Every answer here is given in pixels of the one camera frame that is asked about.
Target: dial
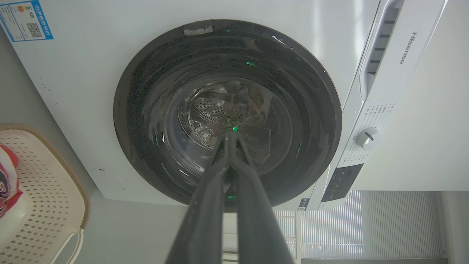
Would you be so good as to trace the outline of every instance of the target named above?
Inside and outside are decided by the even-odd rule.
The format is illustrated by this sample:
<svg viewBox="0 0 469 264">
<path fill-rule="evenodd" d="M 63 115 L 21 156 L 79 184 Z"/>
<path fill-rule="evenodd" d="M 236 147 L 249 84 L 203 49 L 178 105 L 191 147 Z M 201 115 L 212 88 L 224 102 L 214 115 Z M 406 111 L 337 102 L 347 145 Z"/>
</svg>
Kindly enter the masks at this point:
<svg viewBox="0 0 469 264">
<path fill-rule="evenodd" d="M 363 130 L 355 142 L 366 151 L 374 150 L 384 139 L 384 134 L 376 127 Z"/>
</svg>

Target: hisense logo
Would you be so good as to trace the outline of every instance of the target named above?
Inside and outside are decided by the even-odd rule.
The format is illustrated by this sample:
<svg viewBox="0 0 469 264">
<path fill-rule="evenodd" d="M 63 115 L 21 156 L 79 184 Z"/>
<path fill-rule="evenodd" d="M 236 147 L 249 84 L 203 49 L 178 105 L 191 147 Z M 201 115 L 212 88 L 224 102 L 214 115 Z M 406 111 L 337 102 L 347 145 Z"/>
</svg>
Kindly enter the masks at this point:
<svg viewBox="0 0 469 264">
<path fill-rule="evenodd" d="M 415 40 L 415 35 L 417 35 L 417 32 L 412 33 L 412 37 L 410 37 L 409 43 L 407 44 L 406 51 L 404 51 L 404 55 L 402 56 L 401 63 L 404 63 L 404 60 L 406 59 L 407 52 L 410 49 L 410 45 L 412 45 L 412 42 Z"/>
</svg>

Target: front-load washing machine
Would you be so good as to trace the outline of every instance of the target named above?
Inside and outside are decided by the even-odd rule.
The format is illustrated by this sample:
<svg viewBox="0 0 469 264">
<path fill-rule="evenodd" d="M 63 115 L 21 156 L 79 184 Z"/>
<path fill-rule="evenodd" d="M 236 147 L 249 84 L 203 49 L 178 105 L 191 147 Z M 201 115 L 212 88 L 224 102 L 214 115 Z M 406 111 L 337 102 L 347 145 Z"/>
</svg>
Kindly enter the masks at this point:
<svg viewBox="0 0 469 264">
<path fill-rule="evenodd" d="M 0 19 L 104 197 L 188 204 L 235 128 L 272 205 L 317 210 L 345 201 L 445 4 L 0 0 Z"/>
</svg>

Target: green light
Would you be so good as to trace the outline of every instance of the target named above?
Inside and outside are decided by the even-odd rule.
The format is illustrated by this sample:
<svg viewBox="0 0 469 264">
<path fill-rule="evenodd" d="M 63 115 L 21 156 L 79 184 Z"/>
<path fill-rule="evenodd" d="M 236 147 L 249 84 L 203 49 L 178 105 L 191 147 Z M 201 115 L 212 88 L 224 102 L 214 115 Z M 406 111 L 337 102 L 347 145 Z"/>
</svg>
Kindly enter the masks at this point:
<svg viewBox="0 0 469 264">
<path fill-rule="evenodd" d="M 298 147 L 298 152 L 296 153 L 296 157 L 298 157 L 298 154 L 300 154 L 301 143 L 303 143 L 303 141 L 300 142 L 300 146 Z"/>
</svg>

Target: white blinds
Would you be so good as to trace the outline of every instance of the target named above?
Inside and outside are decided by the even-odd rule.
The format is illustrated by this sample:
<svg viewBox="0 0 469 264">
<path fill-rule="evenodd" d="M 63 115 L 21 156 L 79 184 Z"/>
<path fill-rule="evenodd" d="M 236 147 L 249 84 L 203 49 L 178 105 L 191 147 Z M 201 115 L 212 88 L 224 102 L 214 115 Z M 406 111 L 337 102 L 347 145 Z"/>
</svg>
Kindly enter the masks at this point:
<svg viewBox="0 0 469 264">
<path fill-rule="evenodd" d="M 294 211 L 276 211 L 295 257 Z M 353 191 L 345 204 L 301 212 L 302 258 L 443 257 L 435 192 Z"/>
</svg>

